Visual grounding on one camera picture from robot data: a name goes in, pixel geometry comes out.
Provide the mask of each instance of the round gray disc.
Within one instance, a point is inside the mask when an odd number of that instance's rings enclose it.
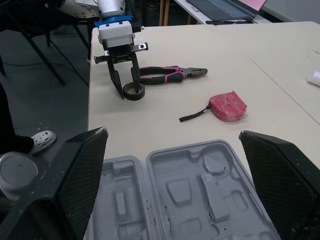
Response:
[[[9,156],[1,164],[4,180],[15,186],[26,186],[38,174],[37,166],[24,156]]]

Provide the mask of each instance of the gray tool case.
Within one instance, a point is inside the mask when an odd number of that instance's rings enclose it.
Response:
[[[280,240],[223,140],[103,163],[85,240]]]

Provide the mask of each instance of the pliers jaw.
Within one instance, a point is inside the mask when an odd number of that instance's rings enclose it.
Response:
[[[180,71],[183,72],[183,74],[186,76],[186,79],[199,78],[208,73],[208,69],[196,67],[180,68]]]

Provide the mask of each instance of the laptop screen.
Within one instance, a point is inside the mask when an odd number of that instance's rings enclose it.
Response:
[[[249,6],[250,8],[253,8],[254,10],[259,11],[267,0],[239,0],[239,1]]]

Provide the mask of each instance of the laptop keyboard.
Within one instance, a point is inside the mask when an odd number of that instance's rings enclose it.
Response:
[[[230,3],[224,0],[208,0],[210,3],[224,11],[225,13],[229,14],[231,17],[247,17],[248,15],[244,12],[240,11],[235,6],[232,6]]]

